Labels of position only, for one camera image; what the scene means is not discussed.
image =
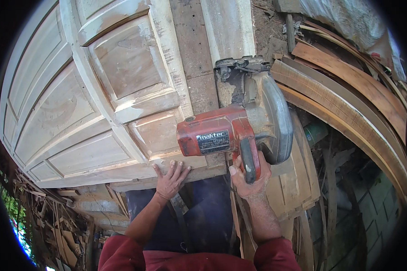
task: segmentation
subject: wooden door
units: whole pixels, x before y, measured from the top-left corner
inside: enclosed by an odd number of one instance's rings
[[[0,138],[39,187],[139,189],[172,159],[225,172],[176,141],[193,110],[169,1],[46,1],[36,12],[6,71]]]

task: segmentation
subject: red shirt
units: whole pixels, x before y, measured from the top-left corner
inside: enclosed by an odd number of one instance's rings
[[[161,256],[157,270],[295,270],[301,271],[296,262],[291,242],[277,238],[258,247],[253,263],[228,254],[195,253],[173,257]],[[142,248],[128,236],[111,236],[104,243],[98,271],[144,271],[145,257]]]

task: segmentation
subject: hand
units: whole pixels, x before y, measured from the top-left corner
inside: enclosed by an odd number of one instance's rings
[[[233,162],[233,165],[229,167],[232,183],[237,188],[237,192],[241,198],[245,200],[264,199],[265,188],[271,177],[270,164],[264,158],[262,151],[258,151],[259,162],[261,164],[261,176],[252,184],[247,184],[244,179],[243,172],[239,168],[241,165],[241,156]]]
[[[177,162],[175,160],[170,162],[170,167],[166,175],[163,175],[160,168],[156,164],[152,165],[158,176],[156,193],[167,200],[173,198],[176,193],[178,193],[182,181],[184,181],[185,177],[191,170],[191,167],[188,166],[181,173],[184,162],[179,161],[177,166],[175,166],[176,164]]]

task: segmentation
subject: fingernail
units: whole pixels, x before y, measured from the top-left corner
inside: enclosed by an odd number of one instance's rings
[[[231,175],[235,175],[237,173],[237,170],[234,166],[230,166],[229,167],[229,172],[231,173]]]

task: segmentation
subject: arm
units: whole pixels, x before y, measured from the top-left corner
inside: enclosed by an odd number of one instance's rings
[[[247,184],[244,180],[243,172],[239,168],[241,165],[240,156],[229,167],[229,172],[239,196],[245,199],[250,206],[253,239],[258,245],[262,245],[267,241],[281,237],[282,230],[265,194],[265,188],[271,177],[270,164],[266,162],[262,152],[259,152],[259,160],[261,177],[253,184]]]
[[[151,201],[145,208],[133,219],[125,231],[125,235],[135,240],[141,247],[144,247],[151,238],[155,223],[162,209],[169,199],[178,193],[182,181],[184,181],[191,167],[188,166],[182,173],[183,162],[180,161],[177,166],[176,161],[170,162],[170,168],[166,175],[163,175],[157,165],[153,165],[158,176],[157,189]]]

